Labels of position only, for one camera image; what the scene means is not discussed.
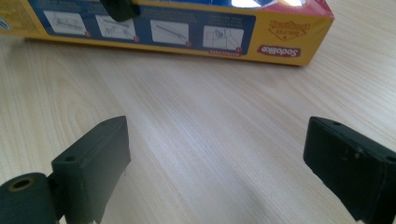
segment round hole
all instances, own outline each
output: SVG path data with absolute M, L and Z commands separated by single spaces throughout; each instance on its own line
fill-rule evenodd
M 391 162 L 396 162 L 396 157 L 387 156 L 387 160 Z
M 76 158 L 74 156 L 68 156 L 66 157 L 66 159 L 64 159 L 65 161 L 74 161 Z
M 9 185 L 9 191 L 20 191 L 29 188 L 33 184 L 34 180 L 32 178 L 23 178 L 16 180 L 14 183 Z

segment printed instruction diagram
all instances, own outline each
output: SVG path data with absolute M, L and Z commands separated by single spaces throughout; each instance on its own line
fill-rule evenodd
M 244 30 L 228 27 L 205 26 L 204 47 L 237 50 L 241 47 Z
M 96 16 L 96 20 L 103 37 L 134 39 L 136 36 L 134 21 L 132 19 L 117 22 L 109 16 Z
M 152 41 L 186 45 L 189 41 L 189 25 L 182 22 L 150 21 Z
M 55 33 L 85 35 L 87 32 L 84 22 L 78 13 L 45 10 L 44 14 Z

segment wood grain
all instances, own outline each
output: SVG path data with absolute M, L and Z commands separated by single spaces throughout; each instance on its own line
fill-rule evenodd
M 126 115 L 103 223 L 354 223 L 302 159 L 310 116 L 396 150 L 396 2 L 329 0 L 307 67 L 0 36 L 0 182 Z

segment cardboard box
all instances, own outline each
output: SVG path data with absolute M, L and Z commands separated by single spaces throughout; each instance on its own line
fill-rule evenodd
M 127 3 L 138 15 L 117 18 L 128 7 L 114 16 L 102 3 Z M 294 65 L 309 64 L 333 21 L 324 0 L 0 0 L 0 6 L 3 35 Z

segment black plastic part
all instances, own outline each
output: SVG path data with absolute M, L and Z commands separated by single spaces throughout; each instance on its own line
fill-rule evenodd
M 108 15 L 114 21 L 127 21 L 140 14 L 139 7 L 132 0 L 100 0 Z
M 67 223 L 100 223 L 120 175 L 131 161 L 125 117 L 106 120 L 52 162 L 68 195 Z
M 20 175 L 0 187 L 0 223 L 54 224 L 57 220 L 45 175 Z
M 131 161 L 125 117 L 95 126 L 52 161 L 46 178 L 33 173 L 0 187 L 0 223 L 100 223 L 120 175 Z
M 311 118 L 304 161 L 355 220 L 390 224 L 396 214 L 396 153 L 329 119 Z

